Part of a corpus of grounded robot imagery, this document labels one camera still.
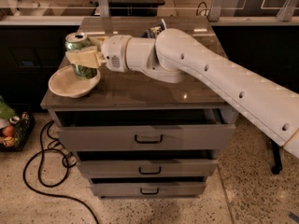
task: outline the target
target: drawer handle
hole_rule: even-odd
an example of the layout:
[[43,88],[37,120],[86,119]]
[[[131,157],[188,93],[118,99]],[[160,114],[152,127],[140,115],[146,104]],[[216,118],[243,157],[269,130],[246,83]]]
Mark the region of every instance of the drawer handle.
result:
[[156,190],[153,191],[144,191],[142,188],[140,189],[140,193],[142,195],[157,195],[159,193],[159,188],[157,188]]
[[138,135],[136,134],[135,135],[135,141],[138,144],[161,144],[163,142],[163,135],[162,134],[160,135],[160,139],[159,140],[141,141],[141,140],[138,140]]
[[161,172],[161,166],[159,167],[159,170],[157,172],[142,172],[141,167],[139,167],[139,173],[141,175],[158,175]]

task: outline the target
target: terrazzo floor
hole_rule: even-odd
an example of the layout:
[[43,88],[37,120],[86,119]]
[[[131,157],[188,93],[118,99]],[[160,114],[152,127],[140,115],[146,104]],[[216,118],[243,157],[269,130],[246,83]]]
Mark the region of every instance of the terrazzo floor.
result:
[[[95,223],[82,204],[43,196],[25,186],[22,171],[40,150],[39,134],[50,121],[47,113],[34,116],[36,126],[23,151],[0,153],[0,223]],[[55,127],[51,134],[56,134]],[[77,167],[58,188],[44,188],[36,177],[39,158],[30,164],[26,176],[41,191],[82,200],[103,224],[297,223],[289,215],[299,216],[299,160],[281,150],[283,170],[273,175],[267,144],[267,138],[240,116],[231,142],[219,156],[219,168],[198,198],[100,200]],[[47,183],[63,177],[60,163],[60,156],[47,154],[43,171]]]
[[[205,2],[207,9],[211,7],[211,0],[164,0],[165,5],[159,6],[158,16],[196,16],[198,6]],[[90,16],[93,12],[91,7],[98,0],[8,0],[11,7],[19,7],[20,12],[15,16]],[[23,7],[33,7],[35,10],[22,9]],[[86,8],[78,11],[72,9],[76,7]]]

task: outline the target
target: cabinet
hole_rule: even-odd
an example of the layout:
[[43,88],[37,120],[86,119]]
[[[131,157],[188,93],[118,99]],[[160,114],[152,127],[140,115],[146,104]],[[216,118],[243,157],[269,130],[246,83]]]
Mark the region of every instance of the cabinet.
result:
[[112,73],[104,66],[100,72],[90,94],[72,99],[47,91],[41,104],[93,194],[148,198],[203,193],[219,150],[234,132],[237,112],[194,77],[168,84],[140,73]]

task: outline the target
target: can lid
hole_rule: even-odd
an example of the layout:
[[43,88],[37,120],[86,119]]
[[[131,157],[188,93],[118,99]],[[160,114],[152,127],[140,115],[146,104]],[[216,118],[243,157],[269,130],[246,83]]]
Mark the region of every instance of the can lid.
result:
[[84,40],[86,40],[86,38],[87,38],[87,36],[83,32],[76,32],[76,33],[67,35],[65,40],[67,42],[75,43],[75,42],[84,41]]

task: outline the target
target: drawer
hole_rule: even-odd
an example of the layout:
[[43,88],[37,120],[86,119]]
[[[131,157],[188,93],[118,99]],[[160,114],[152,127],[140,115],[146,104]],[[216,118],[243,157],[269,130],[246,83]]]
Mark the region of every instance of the drawer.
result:
[[78,165],[82,175],[93,177],[171,177],[209,176],[218,165],[216,160],[157,161],[83,161]]
[[124,109],[56,112],[65,127],[209,124],[219,120],[217,109]]
[[147,182],[112,182],[98,183],[98,179],[94,182],[91,190],[95,196],[101,198],[114,197],[193,197],[202,194],[205,190],[206,183],[201,178],[186,177],[177,181],[171,181],[174,178],[161,178],[160,180],[147,180]]
[[60,141],[69,150],[223,149],[233,124],[62,127]]

